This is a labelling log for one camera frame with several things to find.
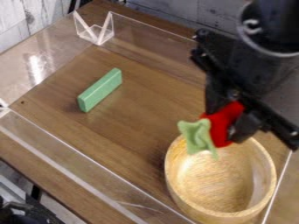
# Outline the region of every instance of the green block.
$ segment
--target green block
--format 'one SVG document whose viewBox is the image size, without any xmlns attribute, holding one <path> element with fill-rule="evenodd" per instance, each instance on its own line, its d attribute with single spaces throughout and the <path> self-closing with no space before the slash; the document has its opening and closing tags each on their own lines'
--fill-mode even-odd
<svg viewBox="0 0 299 224">
<path fill-rule="evenodd" d="M 103 99 L 114 92 L 122 84 L 122 71 L 114 68 L 98 82 L 79 95 L 79 108 L 90 112 Z"/>
</svg>

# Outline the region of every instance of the bowl rim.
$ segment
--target bowl rim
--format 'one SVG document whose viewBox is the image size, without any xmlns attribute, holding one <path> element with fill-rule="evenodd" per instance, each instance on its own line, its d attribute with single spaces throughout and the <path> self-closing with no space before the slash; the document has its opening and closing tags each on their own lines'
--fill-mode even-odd
<svg viewBox="0 0 299 224">
<path fill-rule="evenodd" d="M 266 147 L 262 145 L 262 143 L 254 138 L 251 137 L 247 141 L 251 141 L 256 147 L 260 149 L 262 154 L 266 157 L 266 161 L 270 165 L 270 171 L 271 171 L 271 182 L 270 182 L 270 187 L 268 187 L 268 191 L 266 193 L 266 196 L 263 197 L 263 199 L 250 208 L 247 208 L 246 210 L 238 211 L 238 212 L 232 212 L 232 213 L 226 213 L 226 212 L 219 212 L 219 211 L 214 211 L 211 209 L 204 208 L 203 206 L 199 206 L 195 202 L 191 201 L 186 201 L 183 200 L 183 197 L 179 195 L 176 189 L 174 188 L 172 183 L 168 180 L 168 167 L 170 167 L 170 159 L 167 159 L 170 157 L 170 154 L 172 152 L 172 148 L 175 146 L 175 144 L 183 140 L 183 136 L 178 136 L 175 138 L 175 140 L 172 141 L 172 144 L 168 148 L 168 151 L 166 153 L 166 157 L 164 157 L 164 177 L 166 177 L 166 181 L 167 181 L 167 185 L 168 187 L 172 188 L 171 195 L 175 193 L 176 197 L 180 199 L 180 201 L 190 206 L 196 212 L 202 212 L 206 215 L 212 215 L 215 217 L 219 218 L 238 218 L 238 217 L 244 217 L 248 216 L 251 214 L 254 214 L 255 212 L 259 212 L 262 209 L 264 209 L 268 201 L 271 200 L 271 197 L 274 196 L 275 193 L 275 189 L 276 189 L 276 167 L 275 167 L 275 163 L 274 160 L 267 152 Z"/>
</svg>

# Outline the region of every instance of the green star-shaped toy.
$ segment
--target green star-shaped toy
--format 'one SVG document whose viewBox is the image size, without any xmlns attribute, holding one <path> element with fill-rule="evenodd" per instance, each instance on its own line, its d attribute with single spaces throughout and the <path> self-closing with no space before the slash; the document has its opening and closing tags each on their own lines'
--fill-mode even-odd
<svg viewBox="0 0 299 224">
<path fill-rule="evenodd" d="M 211 140 L 211 120 L 200 119 L 198 122 L 178 123 L 179 131 L 187 142 L 187 152 L 190 155 L 199 151 L 210 151 L 214 158 L 218 158 L 216 147 Z"/>
</svg>

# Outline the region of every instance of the wooden table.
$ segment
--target wooden table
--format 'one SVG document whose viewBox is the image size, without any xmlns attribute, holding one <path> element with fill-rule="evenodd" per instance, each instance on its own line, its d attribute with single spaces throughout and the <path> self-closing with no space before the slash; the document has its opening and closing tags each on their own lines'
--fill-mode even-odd
<svg viewBox="0 0 299 224">
<path fill-rule="evenodd" d="M 100 0 L 90 3 L 80 13 L 92 23 L 108 11 L 122 13 L 183 36 L 190 37 L 194 33 L 176 24 Z M 124 83 L 92 111 L 84 114 L 76 97 L 114 67 L 122 69 Z M 11 105 L 11 109 L 167 206 L 180 211 L 164 184 L 164 154 L 179 135 L 178 121 L 196 120 L 204 110 L 204 73 L 198 70 L 195 77 L 199 77 L 198 82 L 192 82 L 188 75 L 186 79 L 178 77 L 150 64 L 91 45 Z M 256 139 L 268 149 L 280 173 L 287 148 L 271 134 L 258 133 Z M 1 159 L 87 222 L 134 223 L 72 177 L 47 164 L 4 134 L 0 134 L 0 141 Z M 74 164 L 72 169 L 76 169 L 90 183 L 100 185 L 100 178 L 87 172 L 76 164 L 76 160 L 72 161 L 71 157 L 64 157 L 59 152 L 55 159 L 62 162 L 68 160 Z"/>
</svg>

